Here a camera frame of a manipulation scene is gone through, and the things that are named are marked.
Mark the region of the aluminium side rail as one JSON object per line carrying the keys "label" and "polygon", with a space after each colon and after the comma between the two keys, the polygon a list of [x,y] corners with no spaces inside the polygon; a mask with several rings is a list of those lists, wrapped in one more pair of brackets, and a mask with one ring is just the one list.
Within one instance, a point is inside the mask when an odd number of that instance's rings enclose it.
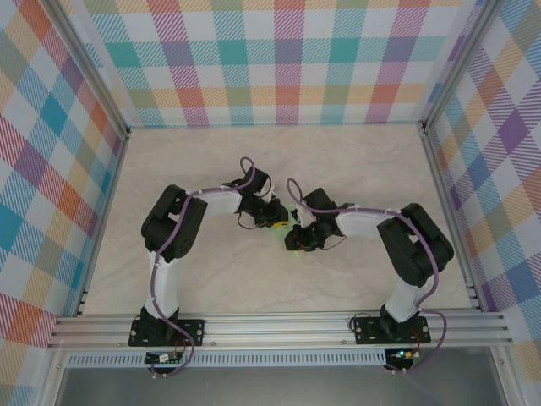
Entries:
{"label": "aluminium side rail", "polygon": [[128,143],[132,135],[132,128],[127,128],[123,135],[123,140],[120,144],[119,155],[117,160],[117,166],[113,172],[111,182],[107,189],[107,195],[105,205],[103,207],[103,213],[99,218],[99,222],[96,227],[96,236],[94,237],[94,243],[92,245],[92,251],[88,263],[85,265],[82,275],[79,280],[79,284],[75,290],[74,301],[68,308],[68,317],[77,317],[82,311],[85,304],[83,297],[89,292],[92,278],[96,269],[96,263],[101,249],[101,244],[107,230],[107,221],[112,209],[112,203],[114,201],[117,184],[123,169],[124,160],[128,151]]}
{"label": "aluminium side rail", "polygon": [[467,256],[466,246],[463,242],[456,214],[453,211],[453,201],[449,190],[446,188],[444,173],[436,156],[435,148],[429,138],[429,133],[424,127],[423,122],[417,123],[418,134],[421,140],[421,145],[424,149],[424,154],[427,158],[430,172],[435,183],[437,194],[439,196],[440,205],[445,217],[445,222],[449,229],[450,239],[455,250],[455,257],[461,268],[467,294],[470,299],[471,306],[478,311],[485,311],[484,300],[477,290],[477,281],[474,276],[470,260]]}

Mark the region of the small circuit board green light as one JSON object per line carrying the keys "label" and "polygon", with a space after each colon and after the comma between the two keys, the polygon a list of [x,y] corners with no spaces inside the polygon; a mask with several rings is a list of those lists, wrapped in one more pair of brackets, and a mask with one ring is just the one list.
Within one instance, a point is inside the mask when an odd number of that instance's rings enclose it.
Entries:
{"label": "small circuit board green light", "polygon": [[418,357],[419,350],[416,348],[390,348],[385,351],[385,357],[388,362],[399,359],[411,359]]}

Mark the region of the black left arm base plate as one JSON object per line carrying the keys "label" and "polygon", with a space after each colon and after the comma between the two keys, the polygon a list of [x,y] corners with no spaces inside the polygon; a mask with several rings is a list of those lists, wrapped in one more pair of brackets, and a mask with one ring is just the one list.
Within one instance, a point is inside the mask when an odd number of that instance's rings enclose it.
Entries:
{"label": "black left arm base plate", "polygon": [[[201,319],[177,319],[178,328],[184,330],[194,341],[194,346],[201,346],[205,334],[205,321]],[[128,335],[129,347],[174,347],[190,346],[189,338],[162,319],[136,317]]]}

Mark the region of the wide aluminium mounting rail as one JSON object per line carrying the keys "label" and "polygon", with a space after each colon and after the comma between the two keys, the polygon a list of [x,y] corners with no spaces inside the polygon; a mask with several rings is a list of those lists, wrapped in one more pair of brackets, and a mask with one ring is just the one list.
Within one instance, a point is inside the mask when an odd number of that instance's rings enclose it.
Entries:
{"label": "wide aluminium mounting rail", "polygon": [[[444,347],[513,343],[500,313],[445,310]],[[353,348],[347,312],[193,314],[205,320],[200,350]],[[133,315],[80,315],[57,320],[47,348],[53,351],[129,350]]]}

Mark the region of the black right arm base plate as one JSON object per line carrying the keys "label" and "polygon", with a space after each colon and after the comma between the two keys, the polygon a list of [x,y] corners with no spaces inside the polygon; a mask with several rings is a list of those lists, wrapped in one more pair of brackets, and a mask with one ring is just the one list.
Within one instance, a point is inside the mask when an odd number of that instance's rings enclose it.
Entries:
{"label": "black right arm base plate", "polygon": [[356,344],[425,344],[431,342],[427,319],[416,316],[403,323],[379,316],[361,316],[351,325]]}

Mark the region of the aluminium frame post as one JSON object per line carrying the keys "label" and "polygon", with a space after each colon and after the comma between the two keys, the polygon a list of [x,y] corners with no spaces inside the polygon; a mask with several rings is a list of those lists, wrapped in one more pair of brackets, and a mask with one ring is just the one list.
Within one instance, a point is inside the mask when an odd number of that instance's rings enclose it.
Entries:
{"label": "aluminium frame post", "polygon": [[72,54],[72,58],[77,63],[82,75],[88,80],[90,88],[95,92],[98,101],[102,104],[113,126],[125,140],[128,139],[130,136],[130,127],[117,108],[111,93],[102,80],[85,44],[81,41],[76,29],[73,27],[68,14],[64,11],[62,4],[59,0],[38,1],[63,38],[68,50]]}
{"label": "aluminium frame post", "polygon": [[455,52],[456,58],[448,70],[445,80],[440,85],[439,91],[435,94],[434,100],[429,104],[429,110],[419,121],[421,137],[428,139],[435,123],[444,112],[449,103],[452,93],[458,86],[461,77],[469,68],[495,17],[500,12],[506,0],[484,0],[479,9],[476,19],[471,24],[462,44]]}

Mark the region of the grey metal panel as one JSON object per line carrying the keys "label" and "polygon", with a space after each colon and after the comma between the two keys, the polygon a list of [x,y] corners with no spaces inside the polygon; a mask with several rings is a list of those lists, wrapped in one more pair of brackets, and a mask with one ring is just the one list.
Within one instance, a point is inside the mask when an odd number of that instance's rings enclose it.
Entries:
{"label": "grey metal panel", "polygon": [[507,406],[493,380],[393,376],[362,367],[70,369],[55,406]]}

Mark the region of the small circuit board black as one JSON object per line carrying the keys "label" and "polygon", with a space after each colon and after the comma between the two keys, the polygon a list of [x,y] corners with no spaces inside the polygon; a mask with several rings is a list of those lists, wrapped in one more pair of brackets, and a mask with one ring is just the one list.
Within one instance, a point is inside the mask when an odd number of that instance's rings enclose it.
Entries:
{"label": "small circuit board black", "polygon": [[145,353],[146,365],[178,365],[183,359],[183,352],[149,351]]}

